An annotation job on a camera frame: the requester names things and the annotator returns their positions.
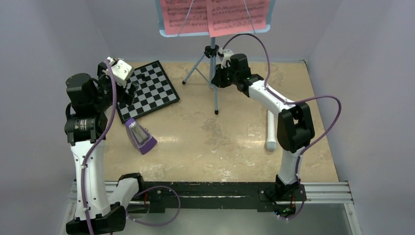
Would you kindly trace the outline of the light blue music stand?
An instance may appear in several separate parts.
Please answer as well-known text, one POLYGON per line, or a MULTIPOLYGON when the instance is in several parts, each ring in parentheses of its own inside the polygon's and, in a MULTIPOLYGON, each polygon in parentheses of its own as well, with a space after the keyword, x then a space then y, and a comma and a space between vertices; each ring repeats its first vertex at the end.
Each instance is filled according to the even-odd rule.
MULTIPOLYGON (((157 15, 158 15, 158 26, 159 26, 159 32, 162 36, 166 37, 166 38, 173 38, 173 37, 195 37, 195 36, 209 36, 208 33, 189 33, 189 34, 182 34, 182 35, 178 35, 178 36, 174 36, 174 35, 166 35, 165 31, 164 31, 164 26, 163 26, 163 21, 162 21, 162 15, 161 15, 161 7, 159 4, 159 0, 157 0, 155 2, 156 5, 156 10, 157 10, 157 15)), ((221 46, 217 45, 216 43, 216 39, 217 37, 210 37, 210 43, 209 45, 207 45, 204 49, 204 52, 202 54, 202 56, 200 56, 200 58, 197 60, 197 62, 194 64, 194 66, 192 67, 192 69, 190 70, 190 72, 188 72, 188 74, 186 75, 186 77, 183 79, 182 84, 186 84, 188 79, 190 78, 190 76, 195 72, 195 71, 199 71, 198 69, 198 65, 201 63, 201 61, 203 59, 209 59, 209 76, 205 76, 203 75, 203 79, 205 79, 205 81, 208 83, 208 85, 214 89, 214 103, 215 103, 215 113, 218 114, 219 113, 219 107, 218 107, 218 91, 217 88, 211 84, 211 80, 215 75, 215 67, 216 67, 216 63, 218 61, 220 61, 219 56, 217 55, 217 51, 219 48, 222 48, 221 46)))

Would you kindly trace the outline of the purple metronome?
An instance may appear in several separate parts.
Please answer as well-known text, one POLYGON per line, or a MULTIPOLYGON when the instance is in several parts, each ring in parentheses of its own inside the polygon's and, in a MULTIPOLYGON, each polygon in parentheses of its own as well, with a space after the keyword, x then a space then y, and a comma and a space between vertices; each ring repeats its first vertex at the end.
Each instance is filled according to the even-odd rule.
POLYGON ((133 118, 130 118, 125 122, 125 127, 131 144, 142 155, 150 152, 158 143, 157 140, 148 132, 148 130, 142 127, 133 118))

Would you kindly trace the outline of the clear plastic metronome cover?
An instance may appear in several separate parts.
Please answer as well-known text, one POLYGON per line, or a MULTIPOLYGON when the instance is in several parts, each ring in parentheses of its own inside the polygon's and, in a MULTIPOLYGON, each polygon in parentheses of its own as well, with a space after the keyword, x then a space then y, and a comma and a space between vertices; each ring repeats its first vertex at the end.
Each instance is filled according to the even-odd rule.
POLYGON ((151 135, 138 122, 130 123, 128 125, 128 130, 130 131, 133 144, 137 147, 143 146, 151 139, 151 135))

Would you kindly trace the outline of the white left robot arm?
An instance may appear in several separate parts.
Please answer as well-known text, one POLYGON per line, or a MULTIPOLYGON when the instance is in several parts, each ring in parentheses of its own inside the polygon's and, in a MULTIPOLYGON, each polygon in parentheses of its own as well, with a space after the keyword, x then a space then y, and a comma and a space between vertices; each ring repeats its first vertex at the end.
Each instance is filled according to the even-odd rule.
POLYGON ((139 173, 122 175, 108 193, 104 174, 106 135, 114 121, 118 101, 132 103, 137 85, 127 87, 133 67, 108 57, 98 64, 97 76, 78 73, 66 80, 69 104, 64 132, 76 170, 77 202, 66 224, 69 235, 103 235, 124 230, 130 201, 146 194, 139 173))

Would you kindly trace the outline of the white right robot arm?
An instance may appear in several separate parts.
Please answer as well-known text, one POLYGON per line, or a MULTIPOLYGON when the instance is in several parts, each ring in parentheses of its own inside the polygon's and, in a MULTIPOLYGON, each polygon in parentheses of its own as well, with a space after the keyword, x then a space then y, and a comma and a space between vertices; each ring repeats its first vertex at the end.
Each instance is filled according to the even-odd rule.
POLYGON ((310 107, 295 103, 265 84, 265 79, 251 72, 245 54, 220 52, 212 84, 218 88, 235 85, 237 90, 265 106, 277 117, 276 140, 283 149, 275 195, 287 199, 299 188, 299 171, 303 151, 315 136, 310 107))

